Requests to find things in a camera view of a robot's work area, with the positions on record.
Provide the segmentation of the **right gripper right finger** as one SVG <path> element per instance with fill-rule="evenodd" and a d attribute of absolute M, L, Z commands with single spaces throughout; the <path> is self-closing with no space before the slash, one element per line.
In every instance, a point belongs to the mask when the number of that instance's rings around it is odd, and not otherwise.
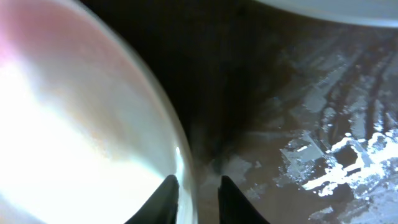
<path fill-rule="evenodd" d="M 227 175 L 218 188 L 220 224 L 270 224 Z"/>

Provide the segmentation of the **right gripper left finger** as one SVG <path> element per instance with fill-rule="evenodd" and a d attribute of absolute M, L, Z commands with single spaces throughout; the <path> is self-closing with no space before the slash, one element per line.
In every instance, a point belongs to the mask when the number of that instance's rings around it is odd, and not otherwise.
<path fill-rule="evenodd" d="M 145 204 L 125 224 L 175 224 L 178 212 L 179 184 L 168 175 Z"/>

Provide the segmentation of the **white plate with sauce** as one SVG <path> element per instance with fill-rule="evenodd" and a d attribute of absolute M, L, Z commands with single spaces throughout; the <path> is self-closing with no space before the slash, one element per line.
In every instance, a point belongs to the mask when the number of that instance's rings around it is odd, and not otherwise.
<path fill-rule="evenodd" d="M 196 223 L 185 133 L 140 56 L 77 1 L 2 1 L 1 222 L 125 223 L 168 175 Z"/>

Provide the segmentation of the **pale grey plate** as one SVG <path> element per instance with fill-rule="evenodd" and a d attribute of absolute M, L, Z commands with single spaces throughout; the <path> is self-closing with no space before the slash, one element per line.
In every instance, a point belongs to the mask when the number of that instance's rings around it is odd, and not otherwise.
<path fill-rule="evenodd" d="M 302 16 L 361 26 L 397 27 L 397 0 L 257 0 Z"/>

